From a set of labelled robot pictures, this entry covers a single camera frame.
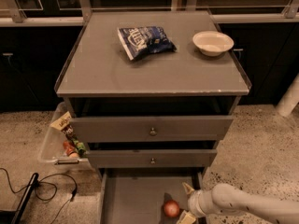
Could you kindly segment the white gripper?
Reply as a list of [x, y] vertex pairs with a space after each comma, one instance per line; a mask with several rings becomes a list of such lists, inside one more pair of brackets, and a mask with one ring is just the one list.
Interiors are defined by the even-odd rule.
[[194, 188], [186, 182], [182, 183], [185, 193], [188, 197], [189, 211], [183, 211], [176, 224], [193, 224], [197, 217], [206, 217], [215, 211], [210, 191], [194, 190]]

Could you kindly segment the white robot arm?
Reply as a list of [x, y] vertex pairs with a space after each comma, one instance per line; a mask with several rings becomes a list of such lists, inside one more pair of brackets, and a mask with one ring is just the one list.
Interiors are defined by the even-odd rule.
[[272, 224], [299, 224], [298, 81], [278, 105], [241, 106], [205, 178], [188, 193], [189, 217], [249, 213]]

